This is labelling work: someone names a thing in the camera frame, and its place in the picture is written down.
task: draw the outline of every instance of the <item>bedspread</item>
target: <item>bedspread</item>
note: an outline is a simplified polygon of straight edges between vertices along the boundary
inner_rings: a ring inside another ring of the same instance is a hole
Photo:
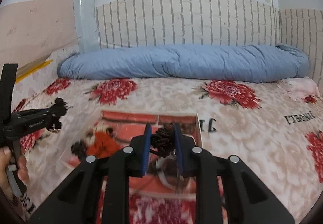
[[[45,108],[56,97],[71,107],[61,118],[61,132],[41,130],[21,141],[30,175],[28,196],[36,206],[71,172],[60,156],[98,108],[198,113],[203,148],[219,157],[239,156],[292,213],[296,223],[323,190],[323,102],[319,98],[294,101],[275,83],[60,78],[35,97],[23,100],[17,110]],[[140,203],[152,200],[145,199]],[[133,223],[151,221],[137,215]]]

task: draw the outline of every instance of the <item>yellow strip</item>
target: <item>yellow strip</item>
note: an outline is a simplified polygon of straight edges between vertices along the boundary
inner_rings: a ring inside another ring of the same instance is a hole
[[[34,72],[46,67],[47,65],[49,65],[50,63],[52,63],[53,60],[48,60],[46,62],[40,63],[36,66],[34,66],[33,68],[29,69],[27,72],[25,72],[24,74],[20,75],[19,77],[16,78],[16,82],[18,83],[20,82],[22,79],[25,79],[27,76],[33,74]]]

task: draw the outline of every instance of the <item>dark pine cone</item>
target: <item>dark pine cone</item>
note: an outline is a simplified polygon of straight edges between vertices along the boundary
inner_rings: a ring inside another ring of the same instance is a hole
[[[166,157],[175,149],[174,130],[171,126],[159,128],[155,134],[151,136],[151,145],[157,149],[157,152],[151,150],[151,153]]]
[[[75,142],[71,147],[72,154],[76,155],[80,161],[86,158],[88,148],[83,140]]]

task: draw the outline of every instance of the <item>silver screw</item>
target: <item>silver screw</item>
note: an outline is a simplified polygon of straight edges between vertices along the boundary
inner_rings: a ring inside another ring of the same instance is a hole
[[[238,163],[239,162],[239,158],[237,157],[237,156],[230,156],[230,161],[232,162],[232,163]]]
[[[93,163],[96,160],[96,157],[91,155],[91,156],[88,156],[85,160],[88,163]]]
[[[202,148],[200,148],[199,146],[195,146],[192,148],[192,151],[195,154],[200,154],[200,153],[202,153]]]
[[[130,154],[133,152],[133,148],[131,146],[126,146],[123,148],[123,152]]]

